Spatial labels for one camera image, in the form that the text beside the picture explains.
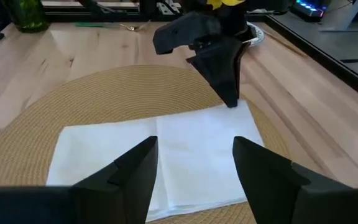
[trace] green object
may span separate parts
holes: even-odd
[[[41,0],[2,0],[2,3],[19,31],[33,33],[48,29]]]

